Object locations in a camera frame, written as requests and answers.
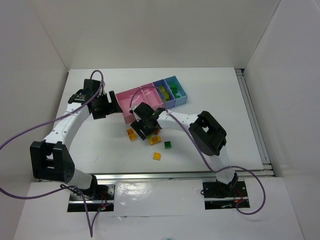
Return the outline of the brown lego brick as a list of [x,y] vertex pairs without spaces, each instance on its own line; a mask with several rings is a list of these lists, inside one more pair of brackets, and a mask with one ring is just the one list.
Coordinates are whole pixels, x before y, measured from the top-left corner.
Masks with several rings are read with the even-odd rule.
[[156,128],[154,131],[153,131],[153,134],[154,135],[158,135],[161,131],[161,128]]

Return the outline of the orange sloped lego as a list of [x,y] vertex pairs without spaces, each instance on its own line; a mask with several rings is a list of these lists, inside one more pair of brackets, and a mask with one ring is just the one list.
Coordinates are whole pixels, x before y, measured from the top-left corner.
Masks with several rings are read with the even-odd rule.
[[158,135],[156,135],[151,137],[148,142],[149,142],[149,145],[152,146],[154,144],[160,143],[161,141],[162,139]]

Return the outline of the lime long lego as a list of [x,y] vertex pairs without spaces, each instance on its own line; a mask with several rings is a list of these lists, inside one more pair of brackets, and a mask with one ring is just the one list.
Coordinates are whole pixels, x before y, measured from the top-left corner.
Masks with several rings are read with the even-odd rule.
[[169,94],[168,94],[165,90],[162,91],[162,96],[163,96],[163,99],[164,99],[166,102],[168,102],[168,101],[170,100],[170,96],[169,96]]

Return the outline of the dark green small lego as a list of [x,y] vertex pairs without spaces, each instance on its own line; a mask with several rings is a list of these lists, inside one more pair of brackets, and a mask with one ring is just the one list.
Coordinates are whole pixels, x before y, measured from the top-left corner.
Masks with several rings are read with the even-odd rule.
[[174,96],[176,99],[178,99],[178,98],[181,97],[180,95],[178,95],[178,94],[176,94],[176,93],[174,93],[173,96]]

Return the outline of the orange square lego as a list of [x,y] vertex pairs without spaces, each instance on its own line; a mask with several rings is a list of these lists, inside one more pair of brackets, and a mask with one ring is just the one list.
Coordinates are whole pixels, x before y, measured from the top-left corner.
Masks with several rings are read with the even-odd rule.
[[159,161],[161,159],[161,154],[158,153],[158,152],[155,152],[153,154],[153,157],[152,157],[153,160],[156,160],[156,161]]

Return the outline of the dark green long lego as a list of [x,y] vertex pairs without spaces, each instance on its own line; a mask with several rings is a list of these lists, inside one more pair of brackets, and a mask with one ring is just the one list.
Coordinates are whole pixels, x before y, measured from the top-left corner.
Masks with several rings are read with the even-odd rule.
[[176,86],[175,84],[170,84],[169,86],[170,86],[170,90],[171,90],[171,91],[172,91],[172,90],[178,91],[178,88],[177,88],[177,86]]

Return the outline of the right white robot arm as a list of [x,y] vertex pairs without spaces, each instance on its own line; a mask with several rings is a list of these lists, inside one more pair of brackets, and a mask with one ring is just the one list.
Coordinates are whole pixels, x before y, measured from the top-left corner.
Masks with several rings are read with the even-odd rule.
[[225,198],[233,193],[238,175],[231,168],[227,153],[227,132],[208,111],[202,111],[200,114],[186,114],[163,107],[154,110],[142,102],[131,107],[129,112],[135,117],[130,126],[142,140],[160,129],[186,133],[204,164],[215,173],[219,197]]

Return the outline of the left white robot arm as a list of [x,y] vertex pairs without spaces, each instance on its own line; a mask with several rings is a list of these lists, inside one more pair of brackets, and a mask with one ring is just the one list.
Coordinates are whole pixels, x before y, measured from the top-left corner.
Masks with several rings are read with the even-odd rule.
[[122,113],[114,91],[105,93],[103,87],[104,84],[98,80],[85,79],[83,88],[69,98],[65,113],[53,130],[42,141],[31,144],[29,150],[34,178],[75,186],[89,198],[102,190],[94,175],[76,169],[69,150],[88,117],[97,120]]

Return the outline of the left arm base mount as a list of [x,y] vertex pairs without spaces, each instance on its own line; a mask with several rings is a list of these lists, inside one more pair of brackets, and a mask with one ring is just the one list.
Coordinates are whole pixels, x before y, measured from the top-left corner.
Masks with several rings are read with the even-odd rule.
[[[84,196],[88,212],[97,212],[100,209],[102,212],[114,211],[115,187],[113,183],[101,184],[98,187],[97,193],[93,196]],[[81,195],[73,191],[69,195],[67,212],[81,213],[85,212],[85,205]]]

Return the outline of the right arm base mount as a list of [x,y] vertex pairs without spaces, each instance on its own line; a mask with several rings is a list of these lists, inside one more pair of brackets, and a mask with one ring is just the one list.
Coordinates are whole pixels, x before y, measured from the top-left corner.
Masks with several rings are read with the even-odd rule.
[[200,194],[204,197],[205,210],[235,209],[237,204],[239,209],[250,207],[247,187],[243,180],[238,181],[235,188],[227,193],[223,192],[215,181],[203,182]]

